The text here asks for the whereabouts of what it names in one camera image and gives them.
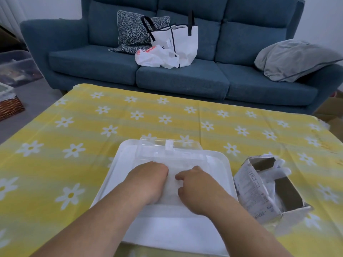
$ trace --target clear plastic box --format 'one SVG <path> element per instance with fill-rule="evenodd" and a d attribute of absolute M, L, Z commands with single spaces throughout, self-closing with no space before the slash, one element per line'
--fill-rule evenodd
<path fill-rule="evenodd" d="M 0 53 L 0 82 L 21 86 L 43 78 L 31 54 L 24 50 Z"/>

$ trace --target white plastic bag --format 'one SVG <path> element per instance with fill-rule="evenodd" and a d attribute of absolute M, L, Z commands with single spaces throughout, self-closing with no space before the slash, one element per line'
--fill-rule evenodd
<path fill-rule="evenodd" d="M 179 66 L 179 56 L 172 50 L 156 45 L 147 50 L 138 50 L 135 54 L 138 65 L 146 67 L 165 67 L 172 69 Z"/>
<path fill-rule="evenodd" d="M 156 29 L 152 20 L 147 16 L 141 17 L 142 23 L 150 35 L 152 45 L 160 45 L 164 49 L 173 50 L 180 56 L 179 66 L 189 66 L 198 52 L 198 27 L 195 25 L 194 13 L 188 15 L 188 25 L 171 25 Z"/>

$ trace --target gray pillow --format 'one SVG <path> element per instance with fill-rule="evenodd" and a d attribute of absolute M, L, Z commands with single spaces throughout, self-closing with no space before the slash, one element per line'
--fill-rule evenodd
<path fill-rule="evenodd" d="M 135 12 L 118 11 L 118 44 L 119 47 L 111 48 L 109 51 L 125 52 L 135 54 L 139 49 L 147 50 L 151 47 L 150 37 L 146 28 L 142 24 L 142 14 Z M 154 17 L 151 18 L 156 29 L 169 26 L 170 17 Z"/>
<path fill-rule="evenodd" d="M 261 50 L 254 64 L 272 81 L 294 82 L 299 77 L 341 60 L 343 56 L 336 51 L 291 39 Z"/>

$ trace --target cardboard box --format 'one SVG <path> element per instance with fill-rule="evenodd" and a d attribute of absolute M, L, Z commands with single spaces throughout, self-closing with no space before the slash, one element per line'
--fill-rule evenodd
<path fill-rule="evenodd" d="M 284 173 L 275 179 L 275 192 L 283 202 L 281 211 L 269 196 L 259 172 L 274 167 L 272 155 L 249 157 L 234 176 L 239 203 L 260 224 L 276 236 L 290 232 L 292 226 L 302 221 L 313 210 Z"/>

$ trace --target yellow tablecloth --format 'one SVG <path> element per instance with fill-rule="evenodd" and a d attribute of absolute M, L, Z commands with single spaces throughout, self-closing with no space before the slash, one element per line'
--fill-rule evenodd
<path fill-rule="evenodd" d="M 286 161 L 315 210 L 280 242 L 343 256 L 343 145 L 316 118 L 80 84 L 0 146 L 0 256 L 28 256 L 91 205 L 127 139 L 195 140 L 235 174 L 250 155 Z M 191 256 L 121 245 L 118 256 Z"/>

